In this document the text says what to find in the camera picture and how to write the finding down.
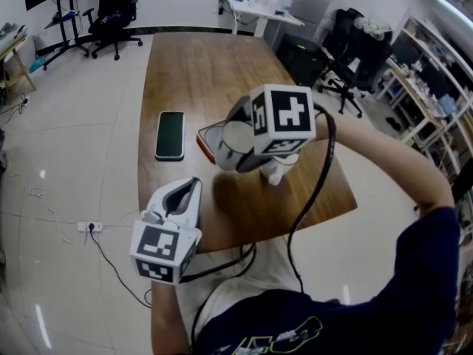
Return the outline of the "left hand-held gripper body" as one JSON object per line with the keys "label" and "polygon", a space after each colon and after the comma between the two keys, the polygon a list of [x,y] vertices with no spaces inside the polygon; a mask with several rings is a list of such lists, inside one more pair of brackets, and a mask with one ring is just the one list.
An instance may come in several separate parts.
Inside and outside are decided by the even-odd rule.
{"label": "left hand-held gripper body", "polygon": [[176,285],[197,252],[202,232],[158,213],[142,211],[135,221],[129,255],[141,277]]}

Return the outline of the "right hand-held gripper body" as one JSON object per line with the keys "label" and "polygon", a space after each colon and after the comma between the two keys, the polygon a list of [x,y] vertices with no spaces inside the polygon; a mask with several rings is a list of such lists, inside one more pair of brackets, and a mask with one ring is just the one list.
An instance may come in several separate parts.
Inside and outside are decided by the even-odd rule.
{"label": "right hand-held gripper body", "polygon": [[251,90],[250,99],[256,155],[289,155],[315,138],[311,88],[264,84]]}

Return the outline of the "white ceramic mug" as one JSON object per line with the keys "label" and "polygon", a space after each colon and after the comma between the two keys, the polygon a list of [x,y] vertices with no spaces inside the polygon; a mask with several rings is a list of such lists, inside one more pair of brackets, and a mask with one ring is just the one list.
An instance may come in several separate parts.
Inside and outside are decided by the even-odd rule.
{"label": "white ceramic mug", "polygon": [[259,170],[270,185],[277,186],[298,161],[299,153],[274,156],[268,163],[261,166]]}

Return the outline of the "white mug with blue marks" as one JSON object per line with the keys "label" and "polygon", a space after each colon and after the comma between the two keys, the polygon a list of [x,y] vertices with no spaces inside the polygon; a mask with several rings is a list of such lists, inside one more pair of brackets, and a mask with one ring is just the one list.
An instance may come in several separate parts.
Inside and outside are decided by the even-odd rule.
{"label": "white mug with blue marks", "polygon": [[225,171],[236,171],[241,157],[250,152],[253,152],[253,127],[241,121],[225,123],[215,152],[218,167]]}

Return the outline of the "person's left forearm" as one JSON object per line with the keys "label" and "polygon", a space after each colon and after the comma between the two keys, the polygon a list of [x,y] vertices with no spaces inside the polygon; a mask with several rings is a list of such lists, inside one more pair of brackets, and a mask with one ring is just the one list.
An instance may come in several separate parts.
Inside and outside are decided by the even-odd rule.
{"label": "person's left forearm", "polygon": [[173,285],[152,282],[153,355],[190,355],[191,347]]}

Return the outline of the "person's right forearm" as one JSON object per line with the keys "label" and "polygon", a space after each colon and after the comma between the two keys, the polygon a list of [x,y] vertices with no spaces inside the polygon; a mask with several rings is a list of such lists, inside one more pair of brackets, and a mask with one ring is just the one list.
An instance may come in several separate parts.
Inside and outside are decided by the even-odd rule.
{"label": "person's right forearm", "polygon": [[455,207],[444,175],[422,154],[374,129],[367,129],[336,114],[335,139],[385,172],[419,207],[421,216]]}

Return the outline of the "orange-edged black coaster tray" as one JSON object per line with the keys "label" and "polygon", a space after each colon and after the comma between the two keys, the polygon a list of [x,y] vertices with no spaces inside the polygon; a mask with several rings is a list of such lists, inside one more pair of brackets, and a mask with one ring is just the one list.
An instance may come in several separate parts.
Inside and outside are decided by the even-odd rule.
{"label": "orange-edged black coaster tray", "polygon": [[220,121],[210,126],[204,127],[197,132],[197,144],[211,163],[215,163],[217,140],[224,125],[225,122]]}

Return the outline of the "black box cabinet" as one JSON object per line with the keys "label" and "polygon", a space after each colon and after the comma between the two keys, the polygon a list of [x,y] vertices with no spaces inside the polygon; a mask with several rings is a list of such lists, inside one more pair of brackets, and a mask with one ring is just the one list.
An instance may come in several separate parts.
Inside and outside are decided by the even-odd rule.
{"label": "black box cabinet", "polygon": [[283,35],[276,57],[296,85],[310,88],[330,63],[317,44],[288,33]]}

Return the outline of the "black smartphone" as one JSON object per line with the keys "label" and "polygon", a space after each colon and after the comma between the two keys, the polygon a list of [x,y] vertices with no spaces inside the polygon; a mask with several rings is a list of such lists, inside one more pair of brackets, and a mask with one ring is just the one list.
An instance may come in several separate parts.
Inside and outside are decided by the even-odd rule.
{"label": "black smartphone", "polygon": [[162,111],[157,120],[154,158],[158,161],[181,161],[185,154],[185,113]]}

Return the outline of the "black office chair with clothes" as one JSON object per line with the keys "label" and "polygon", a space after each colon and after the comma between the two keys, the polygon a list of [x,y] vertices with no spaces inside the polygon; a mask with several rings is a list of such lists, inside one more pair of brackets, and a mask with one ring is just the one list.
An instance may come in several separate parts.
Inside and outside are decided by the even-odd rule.
{"label": "black office chair with clothes", "polygon": [[331,59],[321,78],[329,72],[334,72],[338,78],[331,78],[325,85],[318,86],[318,92],[327,90],[339,94],[341,105],[338,112],[343,113],[349,101],[357,110],[357,117],[361,118],[362,111],[355,102],[352,90],[374,91],[381,69],[392,54],[393,31],[378,41],[355,28],[354,20],[359,16],[364,15],[354,8],[334,12],[333,28],[322,42]]}

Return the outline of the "light grey trousers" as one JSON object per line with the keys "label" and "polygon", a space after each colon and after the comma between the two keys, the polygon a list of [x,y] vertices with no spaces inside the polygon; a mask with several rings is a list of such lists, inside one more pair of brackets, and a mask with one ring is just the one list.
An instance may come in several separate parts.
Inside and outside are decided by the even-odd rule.
{"label": "light grey trousers", "polygon": [[241,300],[272,289],[300,292],[288,259],[287,242],[287,235],[259,242],[254,261],[244,260],[226,270],[179,284],[177,299],[188,337],[199,335],[211,319]]}

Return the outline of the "white standing desk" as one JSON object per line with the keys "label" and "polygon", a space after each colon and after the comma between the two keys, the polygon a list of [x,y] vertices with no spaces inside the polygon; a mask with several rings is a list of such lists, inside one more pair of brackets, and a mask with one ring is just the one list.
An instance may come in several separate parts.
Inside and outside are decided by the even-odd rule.
{"label": "white standing desk", "polygon": [[251,7],[248,1],[226,0],[231,14],[234,17],[233,35],[237,34],[239,18],[241,15],[250,15],[256,19],[256,29],[253,33],[254,37],[262,38],[265,33],[265,28],[269,21],[278,21],[286,24],[292,24],[297,27],[305,26],[305,23],[290,13],[270,14],[266,12],[259,4]]}

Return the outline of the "pile of light clothes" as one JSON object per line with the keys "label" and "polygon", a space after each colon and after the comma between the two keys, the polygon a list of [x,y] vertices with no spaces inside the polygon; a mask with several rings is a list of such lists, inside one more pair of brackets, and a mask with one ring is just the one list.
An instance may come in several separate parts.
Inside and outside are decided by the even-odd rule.
{"label": "pile of light clothes", "polygon": [[374,16],[359,16],[354,20],[354,26],[378,41],[392,33],[392,28],[388,23]]}

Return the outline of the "wooden workbench with white legs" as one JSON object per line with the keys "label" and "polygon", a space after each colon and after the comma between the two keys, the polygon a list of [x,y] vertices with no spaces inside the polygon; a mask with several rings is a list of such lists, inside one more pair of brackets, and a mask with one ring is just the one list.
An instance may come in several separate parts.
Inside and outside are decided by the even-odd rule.
{"label": "wooden workbench with white legs", "polygon": [[[421,150],[427,148],[430,141],[434,140],[437,134],[444,128],[445,124],[442,118],[436,116],[431,108],[429,108],[422,97],[415,91],[413,86],[408,82],[408,78],[403,74],[401,68],[396,64],[388,64],[387,69],[381,76],[381,80],[375,90],[375,100],[380,101],[394,84],[398,84],[401,88],[391,96],[389,107],[391,109],[400,108],[402,114],[408,122],[408,129],[401,135],[400,139],[403,143],[415,143]],[[408,98],[419,111],[419,119],[413,118],[403,107],[401,107],[404,99]]]}

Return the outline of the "black mesh office chair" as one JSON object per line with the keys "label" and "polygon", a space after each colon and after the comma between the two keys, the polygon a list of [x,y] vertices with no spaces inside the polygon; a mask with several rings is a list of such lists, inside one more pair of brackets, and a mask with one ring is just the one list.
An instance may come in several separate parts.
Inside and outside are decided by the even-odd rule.
{"label": "black mesh office chair", "polygon": [[86,10],[82,16],[89,20],[88,32],[99,39],[96,49],[92,51],[92,57],[96,59],[98,53],[113,45],[115,48],[114,59],[118,61],[120,54],[118,44],[120,42],[135,41],[141,47],[143,41],[140,38],[132,37],[126,28],[137,19],[138,0],[99,0],[98,16],[92,18],[93,8]]}

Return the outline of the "navy printed t-shirt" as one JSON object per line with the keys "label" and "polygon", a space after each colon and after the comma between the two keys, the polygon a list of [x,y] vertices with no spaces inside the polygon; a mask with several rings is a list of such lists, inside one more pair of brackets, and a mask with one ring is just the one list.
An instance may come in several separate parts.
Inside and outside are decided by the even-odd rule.
{"label": "navy printed t-shirt", "polygon": [[455,326],[459,226],[451,208],[398,238],[395,269],[367,302],[316,302],[271,289],[240,300],[198,334],[196,355],[438,355]]}

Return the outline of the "wooden stool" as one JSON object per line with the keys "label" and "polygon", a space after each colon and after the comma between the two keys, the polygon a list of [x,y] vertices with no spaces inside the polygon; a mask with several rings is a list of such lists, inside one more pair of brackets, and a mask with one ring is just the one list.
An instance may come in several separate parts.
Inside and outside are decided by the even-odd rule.
{"label": "wooden stool", "polygon": [[8,102],[12,88],[23,79],[36,91],[29,69],[18,53],[27,37],[26,25],[8,24],[0,29],[0,104]]}

